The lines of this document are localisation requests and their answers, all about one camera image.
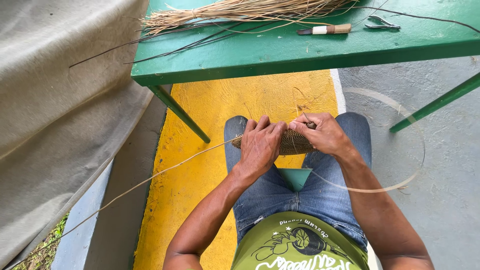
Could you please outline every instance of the gray tarp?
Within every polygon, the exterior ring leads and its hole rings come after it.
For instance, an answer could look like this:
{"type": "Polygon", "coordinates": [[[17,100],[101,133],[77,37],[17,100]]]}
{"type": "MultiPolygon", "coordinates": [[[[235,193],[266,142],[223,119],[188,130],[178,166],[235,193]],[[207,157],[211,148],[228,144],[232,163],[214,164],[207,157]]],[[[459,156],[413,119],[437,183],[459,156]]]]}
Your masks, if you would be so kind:
{"type": "Polygon", "coordinates": [[[0,269],[26,257],[115,156],[151,92],[130,79],[146,0],[0,0],[0,269]]]}

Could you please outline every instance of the green t-shirt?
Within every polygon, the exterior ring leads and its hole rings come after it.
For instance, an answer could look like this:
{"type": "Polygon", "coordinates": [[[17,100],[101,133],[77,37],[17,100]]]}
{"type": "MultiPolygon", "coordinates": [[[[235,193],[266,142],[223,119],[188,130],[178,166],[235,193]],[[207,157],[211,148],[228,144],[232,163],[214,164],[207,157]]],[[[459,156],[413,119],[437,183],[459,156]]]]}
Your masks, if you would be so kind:
{"type": "Polygon", "coordinates": [[[232,270],[368,270],[367,261],[367,253],[327,223],[282,212],[244,236],[232,270]]]}

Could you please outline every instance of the yellow painted floor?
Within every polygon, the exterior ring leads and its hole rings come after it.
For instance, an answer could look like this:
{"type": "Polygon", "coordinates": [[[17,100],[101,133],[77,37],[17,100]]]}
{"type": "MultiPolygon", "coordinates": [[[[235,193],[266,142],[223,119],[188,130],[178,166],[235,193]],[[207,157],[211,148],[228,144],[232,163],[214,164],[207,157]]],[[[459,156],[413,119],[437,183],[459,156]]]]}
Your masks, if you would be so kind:
{"type": "MultiPolygon", "coordinates": [[[[327,111],[337,116],[329,70],[265,75],[177,84],[171,95],[210,136],[205,144],[172,111],[167,111],[153,173],[223,142],[224,123],[243,115],[272,122],[291,121],[302,111],[327,111]]],[[[280,157],[280,168],[300,168],[304,155],[280,157]]],[[[223,147],[208,151],[152,180],[134,270],[162,269],[173,235],[200,200],[227,175],[223,147]]],[[[230,269],[237,233],[231,211],[217,237],[202,256],[204,269],[230,269]]]]}

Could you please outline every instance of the dried grass bundle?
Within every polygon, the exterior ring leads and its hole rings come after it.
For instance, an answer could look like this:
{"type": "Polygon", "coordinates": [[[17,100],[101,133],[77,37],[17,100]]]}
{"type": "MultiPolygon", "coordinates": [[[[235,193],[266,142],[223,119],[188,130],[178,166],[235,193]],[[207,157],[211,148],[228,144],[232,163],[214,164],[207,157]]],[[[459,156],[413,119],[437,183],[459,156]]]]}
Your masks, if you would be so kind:
{"type": "Polygon", "coordinates": [[[306,18],[321,18],[337,8],[359,0],[221,0],[200,8],[153,12],[143,19],[148,35],[154,35],[165,29],[190,25],[200,21],[225,19],[230,21],[272,21],[283,20],[290,23],[306,18]]]}

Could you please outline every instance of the leg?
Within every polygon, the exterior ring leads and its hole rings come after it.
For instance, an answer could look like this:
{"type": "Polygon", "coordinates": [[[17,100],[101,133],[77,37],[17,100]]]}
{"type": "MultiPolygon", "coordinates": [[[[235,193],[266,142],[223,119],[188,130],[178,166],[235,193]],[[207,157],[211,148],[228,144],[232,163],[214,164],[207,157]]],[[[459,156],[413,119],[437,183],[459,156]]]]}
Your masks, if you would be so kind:
{"type": "MultiPolygon", "coordinates": [[[[247,119],[243,116],[230,118],[225,123],[224,140],[228,141],[243,134],[246,124],[247,119]]],[[[233,147],[232,144],[225,144],[225,158],[227,172],[230,172],[240,161],[240,149],[233,147]]],[[[298,194],[287,188],[280,172],[273,165],[243,192],[233,206],[238,243],[255,224],[267,216],[278,212],[296,211],[298,201],[298,194]]]]}
{"type": "Polygon", "coordinates": [[[440,109],[441,107],[449,104],[450,102],[454,101],[455,99],[469,93],[476,88],[480,87],[480,73],[471,77],[464,83],[460,84],[459,86],[453,88],[452,90],[446,92],[441,97],[437,98],[436,100],[430,102],[425,107],[421,108],[420,110],[414,112],[412,115],[408,116],[407,118],[403,119],[402,121],[395,124],[393,127],[390,128],[391,133],[396,133],[409,125],[413,124],[414,122],[422,119],[423,117],[431,114],[432,112],[440,109]]]}
{"type": "MultiPolygon", "coordinates": [[[[372,167],[372,142],[367,119],[357,113],[347,112],[336,118],[338,124],[372,167]]],[[[326,180],[345,186],[340,165],[331,155],[321,152],[309,153],[302,167],[313,171],[326,180]]],[[[317,217],[352,238],[365,252],[367,241],[353,216],[348,190],[340,189],[311,173],[300,191],[299,212],[317,217]]]]}
{"type": "Polygon", "coordinates": [[[157,96],[165,105],[167,105],[189,128],[193,130],[206,144],[210,143],[210,138],[203,132],[203,130],[193,121],[187,112],[182,109],[171,95],[169,95],[165,89],[161,86],[149,86],[155,96],[157,96]]]}

